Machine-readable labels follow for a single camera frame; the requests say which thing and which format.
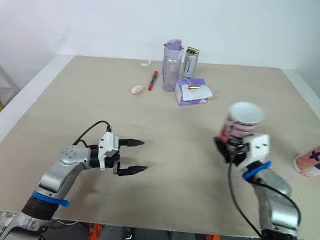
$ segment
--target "water bottle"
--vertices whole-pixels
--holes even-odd
[[[164,46],[162,88],[167,92],[174,92],[176,81],[179,78],[182,50],[184,48],[180,39],[170,40]]]

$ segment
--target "tissue box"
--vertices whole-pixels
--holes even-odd
[[[188,89],[189,85],[202,86],[199,89]],[[206,86],[204,79],[183,79],[175,83],[175,95],[180,106],[192,104],[205,104],[212,92]]]

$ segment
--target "paper cup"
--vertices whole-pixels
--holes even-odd
[[[228,116],[218,138],[230,146],[242,144],[263,120],[264,111],[251,102],[237,102],[229,108]]]
[[[320,175],[320,146],[298,156],[293,160],[293,166],[307,178]]]

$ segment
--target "white cable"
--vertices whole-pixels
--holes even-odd
[[[152,61],[149,59],[147,63],[140,63],[142,67],[149,67],[151,65]]]
[[[75,225],[75,224],[78,223],[78,221],[66,223],[66,222],[60,221],[60,220],[55,219],[55,218],[54,218],[54,220],[56,220],[60,224],[67,225],[67,226]]]

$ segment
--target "floor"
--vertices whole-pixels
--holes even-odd
[[[89,228],[85,224],[76,223],[61,229],[49,229],[43,234],[46,240],[87,240]],[[120,227],[105,226],[99,240],[117,240],[114,235],[121,231]],[[206,236],[202,234],[189,234],[183,232],[171,232],[162,230],[151,230],[136,228],[135,236],[132,240],[205,240]],[[254,238],[221,236],[220,240],[252,240]]]

